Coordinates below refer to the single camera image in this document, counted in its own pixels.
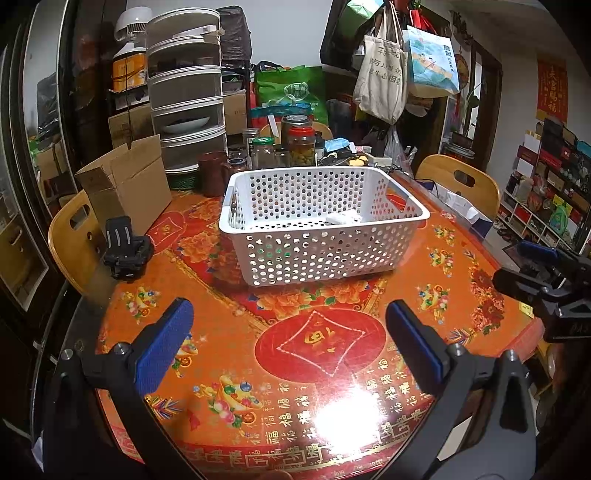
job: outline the wooden chair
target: wooden chair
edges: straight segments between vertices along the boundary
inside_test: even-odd
[[[496,182],[486,173],[455,158],[430,155],[419,165],[416,178],[435,181],[462,195],[490,220],[494,220],[499,212],[501,192]],[[458,179],[467,180],[467,184]]]
[[[322,138],[324,138],[325,140],[332,140],[333,134],[330,131],[330,128],[328,128],[325,124],[321,124],[320,122],[312,122],[312,128],[318,132],[322,132]],[[280,144],[281,143],[281,123],[279,122],[277,124],[277,131],[279,132],[279,138],[275,137],[275,144]],[[260,135],[262,137],[272,137],[273,133],[271,132],[271,126],[270,125],[265,125],[262,130]]]
[[[84,190],[51,221],[48,243],[61,272],[82,295],[105,252],[105,237]]]

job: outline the brown mug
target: brown mug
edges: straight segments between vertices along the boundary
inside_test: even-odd
[[[206,197],[221,197],[226,192],[224,165],[228,154],[223,151],[209,152],[197,156],[203,194]]]

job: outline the perforated basket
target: perforated basket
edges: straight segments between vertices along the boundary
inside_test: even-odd
[[[361,221],[326,222],[352,209]],[[276,168],[230,178],[219,228],[232,239],[244,280],[258,287],[391,270],[428,218],[377,168]]]

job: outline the round table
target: round table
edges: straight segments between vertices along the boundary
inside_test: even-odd
[[[155,255],[145,275],[117,284],[100,267],[67,344],[107,352],[184,297],[195,309],[191,334],[145,400],[196,467],[285,469],[296,479],[380,467],[433,401],[385,330],[390,301],[404,299],[472,353],[515,348],[525,359],[543,331],[493,288],[499,254],[417,183],[396,178],[431,218],[395,271],[281,287],[244,283],[217,227],[220,199],[174,193],[148,232]],[[100,399],[121,448],[139,458],[108,394]]]

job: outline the blue gripper pad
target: blue gripper pad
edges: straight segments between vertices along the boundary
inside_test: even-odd
[[[142,396],[158,389],[180,346],[193,326],[193,305],[175,299],[160,319],[148,325],[133,342],[139,352],[135,364],[135,389]]]
[[[558,263],[558,253],[554,248],[544,247],[543,245],[526,240],[517,244],[517,253],[522,257],[541,262],[545,265],[556,266]]]
[[[435,330],[423,325],[403,300],[388,305],[386,326],[418,386],[427,394],[437,395],[450,368],[446,343]]]

